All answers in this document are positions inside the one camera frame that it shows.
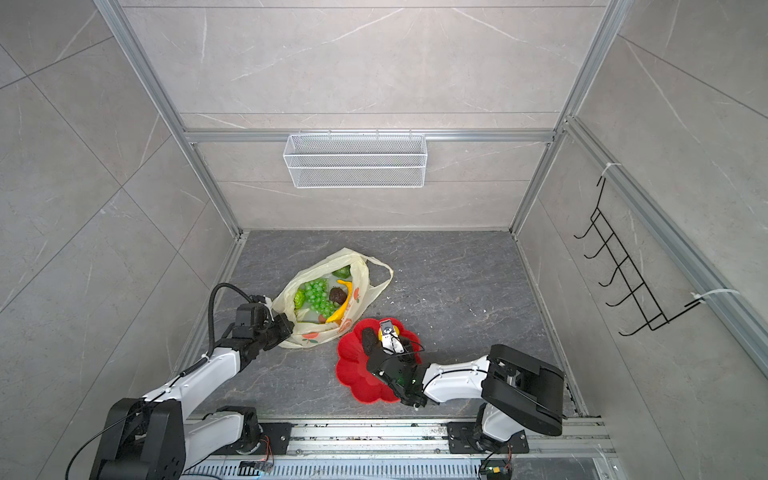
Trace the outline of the dark fake avocado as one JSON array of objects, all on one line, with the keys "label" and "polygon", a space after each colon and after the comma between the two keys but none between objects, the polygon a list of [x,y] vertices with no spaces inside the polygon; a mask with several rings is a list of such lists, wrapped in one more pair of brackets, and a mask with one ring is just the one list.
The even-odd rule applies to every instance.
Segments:
[{"label": "dark fake avocado", "polygon": [[380,341],[378,340],[378,333],[371,327],[367,327],[362,330],[361,333],[361,345],[363,352],[366,356],[370,357],[372,353],[378,348]]}]

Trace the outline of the cream printed plastic bag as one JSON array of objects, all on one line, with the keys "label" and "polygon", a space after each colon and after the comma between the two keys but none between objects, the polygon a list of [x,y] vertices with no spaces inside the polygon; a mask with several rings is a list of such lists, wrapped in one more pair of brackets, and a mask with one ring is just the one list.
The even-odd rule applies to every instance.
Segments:
[{"label": "cream printed plastic bag", "polygon": [[308,349],[348,333],[393,276],[388,264],[348,248],[298,272],[272,302],[293,325],[279,346]]}]

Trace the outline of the red flower-shaped plate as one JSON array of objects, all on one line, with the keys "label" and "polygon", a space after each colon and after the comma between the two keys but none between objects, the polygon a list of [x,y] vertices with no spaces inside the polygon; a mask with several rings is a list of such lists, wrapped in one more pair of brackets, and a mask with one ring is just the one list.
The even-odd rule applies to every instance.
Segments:
[{"label": "red flower-shaped plate", "polygon": [[350,389],[353,397],[363,404],[400,402],[395,393],[367,369],[369,355],[363,348],[363,332],[372,328],[379,334],[380,323],[380,320],[374,318],[360,320],[337,345],[336,377],[342,385]]}]

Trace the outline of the dark red fake date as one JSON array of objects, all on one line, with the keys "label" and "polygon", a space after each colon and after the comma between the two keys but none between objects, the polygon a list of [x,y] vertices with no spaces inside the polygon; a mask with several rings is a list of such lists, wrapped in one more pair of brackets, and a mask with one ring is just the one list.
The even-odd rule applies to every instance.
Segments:
[{"label": "dark red fake date", "polygon": [[348,298],[348,291],[342,287],[333,287],[328,294],[330,302],[334,303],[337,307],[341,307]]}]

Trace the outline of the green fake custard apple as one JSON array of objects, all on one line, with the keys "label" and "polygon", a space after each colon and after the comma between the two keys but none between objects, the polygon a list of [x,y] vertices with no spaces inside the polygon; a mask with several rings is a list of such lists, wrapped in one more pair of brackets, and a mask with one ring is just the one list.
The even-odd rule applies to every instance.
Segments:
[{"label": "green fake custard apple", "polygon": [[306,293],[303,289],[298,289],[293,297],[293,304],[295,310],[300,310],[306,302]]}]

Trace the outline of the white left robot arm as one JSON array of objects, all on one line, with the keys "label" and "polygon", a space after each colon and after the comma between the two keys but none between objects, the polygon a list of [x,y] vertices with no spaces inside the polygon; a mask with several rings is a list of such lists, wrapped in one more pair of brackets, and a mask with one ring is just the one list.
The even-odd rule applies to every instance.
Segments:
[{"label": "white left robot arm", "polygon": [[195,368],[108,412],[92,479],[178,479],[221,448],[251,454],[266,439],[252,407],[225,406],[192,424],[186,420],[219,386],[259,353],[293,333],[294,324],[259,300],[238,307],[236,321]]}]

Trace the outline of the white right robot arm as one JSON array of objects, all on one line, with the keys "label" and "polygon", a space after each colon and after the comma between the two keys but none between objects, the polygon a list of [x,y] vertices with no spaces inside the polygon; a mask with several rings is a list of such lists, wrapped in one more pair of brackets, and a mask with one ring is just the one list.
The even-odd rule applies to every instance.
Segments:
[{"label": "white right robot arm", "polygon": [[481,399],[475,423],[455,434],[472,451],[497,452],[527,432],[562,434],[565,375],[552,364],[502,344],[451,365],[419,364],[411,348],[386,348],[377,340],[363,350],[368,372],[405,405]]}]

